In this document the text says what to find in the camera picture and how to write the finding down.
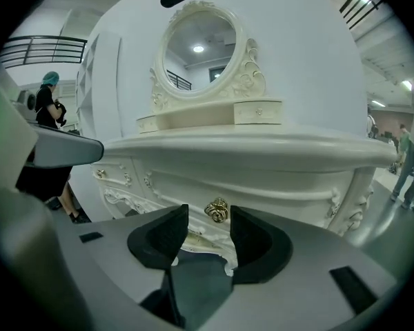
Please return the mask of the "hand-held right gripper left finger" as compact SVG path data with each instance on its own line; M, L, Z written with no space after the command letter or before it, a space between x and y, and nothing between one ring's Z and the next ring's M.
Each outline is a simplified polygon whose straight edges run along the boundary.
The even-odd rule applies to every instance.
M188 234L188 205L148 212L142 217L145 223L128 235L129 251L147 268L170 269Z

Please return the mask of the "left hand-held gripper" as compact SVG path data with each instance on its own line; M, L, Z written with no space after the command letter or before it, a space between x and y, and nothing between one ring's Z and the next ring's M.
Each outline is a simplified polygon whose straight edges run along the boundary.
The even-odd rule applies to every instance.
M63 190L74 166L103 153L98 140L29 123L0 86L0 188Z

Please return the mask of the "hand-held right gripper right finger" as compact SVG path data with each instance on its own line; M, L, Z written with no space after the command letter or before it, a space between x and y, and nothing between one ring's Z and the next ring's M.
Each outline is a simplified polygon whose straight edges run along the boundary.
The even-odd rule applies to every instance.
M280 222L280 216L268 212L230 207L230 237L237 255L234 284L266 283L288 265L293 242Z

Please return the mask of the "white dressing table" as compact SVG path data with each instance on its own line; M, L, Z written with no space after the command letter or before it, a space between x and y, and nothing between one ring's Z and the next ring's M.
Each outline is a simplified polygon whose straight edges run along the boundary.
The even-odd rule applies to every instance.
M372 194L377 168L389 166L396 151L389 144L345 132L299 125L235 125L234 103L208 104L154 114L159 131L115 139L105 144L100 161L127 160L132 164L131 188L100 184L101 198L115 218L133 209L140 214L170 206L145 198L137 178L135 161L177 168L182 165L225 167L283 172L353 172L346 196L325 229L338 235L359 227ZM237 267L230 237L230 207L215 199L204 210L214 222L229 222L229 231L215 234L203 225L188 223L187 252L216 254L226 262L225 273Z

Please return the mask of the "white appliance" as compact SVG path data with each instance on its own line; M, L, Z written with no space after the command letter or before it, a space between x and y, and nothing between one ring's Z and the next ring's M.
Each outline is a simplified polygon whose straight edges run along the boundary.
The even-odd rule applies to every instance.
M28 110L34 111L37 102L37 96L31 90L21 90L17 98L17 102L25 106Z

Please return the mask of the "white cube bookshelf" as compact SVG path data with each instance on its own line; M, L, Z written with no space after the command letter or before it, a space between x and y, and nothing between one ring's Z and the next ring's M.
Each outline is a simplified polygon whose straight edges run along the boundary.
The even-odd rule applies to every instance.
M101 142L121 136L117 66L121 38L101 32L87 45L77 73L76 104L80 133Z

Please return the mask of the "black balcony railing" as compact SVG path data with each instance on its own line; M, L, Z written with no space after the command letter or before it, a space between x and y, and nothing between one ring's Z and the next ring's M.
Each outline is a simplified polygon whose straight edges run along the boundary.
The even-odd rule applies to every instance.
M348 30L352 32L383 5L384 0L345 0L339 8L339 13Z
M5 68L42 63L81 63L87 41L74 37L29 35L9 38L0 52Z

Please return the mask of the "oval mirror cream ornate frame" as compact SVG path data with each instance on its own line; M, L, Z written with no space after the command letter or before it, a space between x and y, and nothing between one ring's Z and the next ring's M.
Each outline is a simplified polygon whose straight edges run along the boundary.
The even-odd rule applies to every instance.
M207 1L185 4L170 19L150 69L152 111L264 96L257 55L256 40L235 13Z

